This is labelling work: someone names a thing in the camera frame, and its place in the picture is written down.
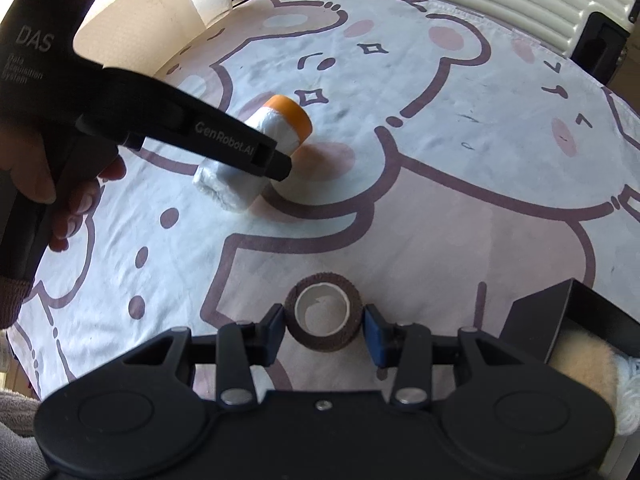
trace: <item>gray towel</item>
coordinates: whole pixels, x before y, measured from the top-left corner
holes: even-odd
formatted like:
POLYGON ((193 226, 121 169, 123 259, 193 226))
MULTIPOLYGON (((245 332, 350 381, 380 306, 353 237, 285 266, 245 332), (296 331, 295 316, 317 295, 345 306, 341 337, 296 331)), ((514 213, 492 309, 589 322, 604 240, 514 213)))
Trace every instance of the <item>gray towel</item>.
POLYGON ((48 472, 33 434, 38 401, 0 390, 0 480, 39 480, 48 472))

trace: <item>white wrapped object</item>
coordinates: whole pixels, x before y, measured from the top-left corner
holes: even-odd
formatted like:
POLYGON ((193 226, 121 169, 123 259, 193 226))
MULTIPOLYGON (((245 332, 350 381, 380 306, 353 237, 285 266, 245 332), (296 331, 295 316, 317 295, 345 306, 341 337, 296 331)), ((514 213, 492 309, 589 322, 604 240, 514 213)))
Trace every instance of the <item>white wrapped object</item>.
MULTIPOLYGON (((290 155, 311 134, 311 121, 291 99, 274 96, 246 124, 276 140, 276 148, 290 155)), ((227 211, 242 212, 260 195, 269 179, 255 176, 215 160, 204 160, 193 184, 227 211)))

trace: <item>cardboard core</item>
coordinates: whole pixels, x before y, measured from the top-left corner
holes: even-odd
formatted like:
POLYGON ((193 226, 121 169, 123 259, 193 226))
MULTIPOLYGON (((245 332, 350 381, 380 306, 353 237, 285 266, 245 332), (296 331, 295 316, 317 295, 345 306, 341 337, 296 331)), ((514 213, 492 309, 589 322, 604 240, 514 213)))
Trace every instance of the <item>cardboard core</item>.
POLYGON ((294 308, 302 330, 315 336, 330 336, 342 330, 351 313, 345 292, 333 283, 315 283, 304 289, 294 308))

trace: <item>fingernail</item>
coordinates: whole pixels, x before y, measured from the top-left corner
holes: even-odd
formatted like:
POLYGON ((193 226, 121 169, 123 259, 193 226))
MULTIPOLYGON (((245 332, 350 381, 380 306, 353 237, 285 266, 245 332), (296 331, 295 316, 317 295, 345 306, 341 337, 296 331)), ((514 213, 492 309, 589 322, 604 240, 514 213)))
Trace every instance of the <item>fingernail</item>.
POLYGON ((53 204, 56 201, 56 187, 50 174, 41 174, 36 181, 36 194, 45 204, 53 204))
POLYGON ((78 212, 80 214, 86 213, 89 209, 94 205, 94 196, 91 194, 84 194, 80 199, 80 204, 78 205, 78 212))
POLYGON ((72 236, 76 234, 76 231, 80 228, 80 219, 70 218, 66 223, 66 236, 72 236))

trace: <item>beige fur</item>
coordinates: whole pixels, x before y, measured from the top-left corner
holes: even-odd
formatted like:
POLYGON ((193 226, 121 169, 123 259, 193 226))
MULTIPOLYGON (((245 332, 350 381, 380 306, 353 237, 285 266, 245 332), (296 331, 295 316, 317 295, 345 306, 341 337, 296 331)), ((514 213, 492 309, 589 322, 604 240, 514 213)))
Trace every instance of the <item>beige fur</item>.
POLYGON ((613 355, 602 339, 585 330, 565 329, 560 331, 549 365, 599 394, 615 411, 618 369, 613 355))

